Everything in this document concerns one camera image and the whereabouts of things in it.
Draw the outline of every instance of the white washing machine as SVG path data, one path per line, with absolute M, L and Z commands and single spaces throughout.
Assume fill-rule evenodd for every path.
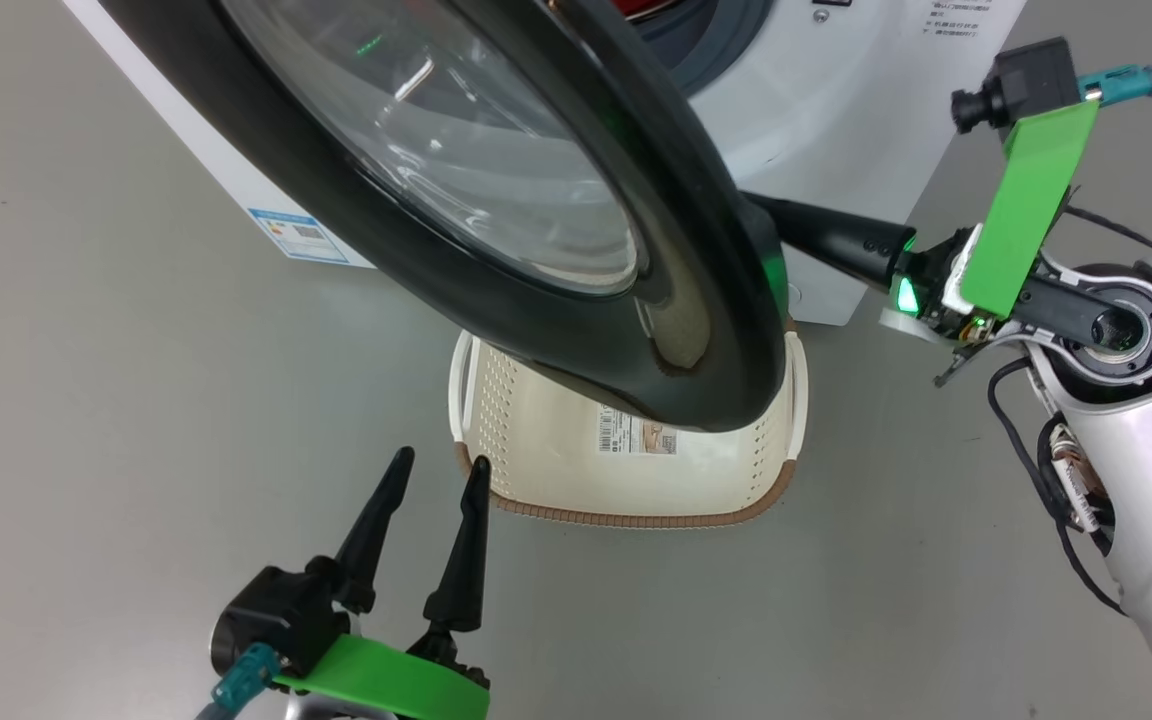
M 371 268 L 234 149 L 100 0 L 65 3 L 289 258 Z M 617 5 L 689 97 L 741 190 L 902 222 L 954 135 L 950 92 L 979 85 L 1024 0 Z M 785 253 L 794 318 L 846 324 L 863 286 Z

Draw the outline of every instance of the cable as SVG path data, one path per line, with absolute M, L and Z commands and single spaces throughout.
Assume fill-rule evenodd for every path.
M 1025 473 L 1029 475 L 1029 482 L 1033 483 L 1034 492 L 1038 493 L 1038 500 L 1043 501 L 1043 509 L 1055 521 L 1064 521 L 1062 518 L 1060 510 L 1056 509 L 1055 498 L 1051 495 L 1046 484 L 1043 483 L 1043 476 L 1038 473 L 1038 465 L 1029 457 L 1029 450 L 1025 450 L 1024 441 L 1020 439 L 1020 432 L 1016 430 L 1016 425 L 1011 424 L 1011 418 L 1007 416 L 1002 406 L 998 403 L 998 384 L 1002 381 L 1007 376 L 1011 373 L 1018 373 L 1021 370 L 1029 369 L 1029 359 L 1026 357 L 1020 357 L 1020 359 L 1013 359 L 1011 363 L 1007 363 L 990 378 L 990 384 L 986 387 L 986 401 L 990 404 L 990 410 L 993 410 L 993 416 L 998 418 L 998 423 L 1002 424 L 1005 433 L 1007 433 L 1007 439 L 1011 441 L 1011 449 L 1016 452 L 1016 457 L 1020 460 L 1020 464 L 1024 467 Z
M 1061 511 L 1059 509 L 1059 503 L 1054 497 L 1051 495 L 1049 488 L 1047 488 L 1046 483 L 1043 482 L 1043 475 L 1038 471 L 1038 465 L 1034 464 L 1033 460 L 1029 457 L 1029 452 L 1025 450 L 1024 442 L 1020 439 L 1020 432 L 1016 430 L 1016 425 L 1011 423 L 1011 418 L 1007 416 L 1002 407 L 998 403 L 998 384 L 1002 381 L 1007 376 L 1018 373 L 1021 370 L 1029 369 L 1029 358 L 1020 357 L 1020 359 L 1013 359 L 1011 363 L 1007 363 L 990 378 L 990 384 L 986 388 L 986 400 L 990 404 L 990 410 L 996 416 L 998 423 L 1002 424 L 1002 429 L 1007 433 L 1007 439 L 1011 441 L 1011 449 L 1016 450 L 1016 457 L 1018 457 L 1020 463 L 1025 468 L 1025 473 L 1029 475 L 1029 480 L 1033 483 L 1034 492 L 1038 493 L 1039 500 L 1043 501 L 1044 509 L 1056 523 L 1056 535 L 1060 536 L 1061 548 L 1064 551 L 1064 559 L 1069 560 L 1070 568 L 1074 569 L 1074 574 L 1078 575 L 1079 579 L 1083 579 L 1083 585 L 1087 588 L 1096 596 L 1096 600 L 1101 601 L 1102 605 L 1108 607 L 1111 611 L 1115 611 L 1119 615 L 1126 616 L 1123 607 L 1119 602 L 1114 602 L 1109 596 L 1101 590 L 1100 585 L 1096 584 L 1096 579 L 1092 579 L 1092 575 L 1087 574 L 1087 568 L 1084 568 L 1083 561 L 1079 560 L 1078 553 L 1074 552 L 1074 544 L 1069 541 L 1069 528 L 1066 524 L 1069 523 L 1068 511 Z M 1038 438 L 1039 445 L 1043 445 L 1044 437 Z
M 1060 536 L 1060 546 L 1064 548 L 1064 556 L 1069 559 L 1069 564 L 1074 568 L 1074 574 L 1078 575 L 1078 579 L 1083 579 L 1083 584 L 1087 585 L 1089 591 L 1096 596 L 1096 600 L 1100 600 L 1102 606 L 1108 607 L 1111 611 L 1115 611 L 1121 616 L 1128 616 L 1123 612 L 1123 606 L 1119 602 L 1114 602 L 1109 596 L 1101 590 L 1101 585 L 1096 584 L 1096 579 L 1092 579 L 1091 575 L 1087 575 L 1087 568 L 1083 568 L 1083 561 L 1078 560 L 1078 553 L 1074 552 L 1074 543 L 1069 541 L 1069 528 L 1064 526 L 1060 520 L 1056 520 L 1056 535 Z
M 1066 205 L 1064 212 L 1078 218 L 1079 220 L 1087 220 L 1089 223 L 1101 225 L 1101 227 L 1107 229 L 1107 232 L 1119 233 L 1121 236 L 1137 241 L 1140 245 L 1147 247 L 1149 250 L 1152 250 L 1152 240 L 1149 240 L 1149 237 L 1143 236 L 1143 234 L 1135 232 L 1132 228 L 1126 227 L 1126 225 L 1115 223 L 1114 220 L 1111 220 L 1105 215 L 1098 215 L 1091 210 L 1076 209 L 1074 205 Z
M 1096 544 L 1096 550 L 1101 551 L 1101 558 L 1107 558 L 1111 555 L 1111 551 L 1114 550 L 1114 541 L 1111 537 L 1105 533 L 1105 530 L 1098 528 L 1087 533 L 1087 537 L 1092 538 L 1092 543 Z

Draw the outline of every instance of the washing machine drum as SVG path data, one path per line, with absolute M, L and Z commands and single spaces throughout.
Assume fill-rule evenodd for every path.
M 650 47 L 670 8 L 103 5 L 248 160 L 477 338 L 677 427 L 740 429 L 776 395 L 780 247 Z
M 726 73 L 755 41 L 774 0 L 617 0 L 687 96 Z

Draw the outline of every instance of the laundry basket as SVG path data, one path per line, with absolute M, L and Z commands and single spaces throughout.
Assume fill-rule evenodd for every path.
M 448 415 L 461 468 L 492 460 L 499 509 L 564 523 L 705 528 L 744 523 L 790 483 L 803 446 L 808 366 L 794 325 L 785 382 L 761 418 L 728 433 L 644 423 L 532 372 L 462 332 Z

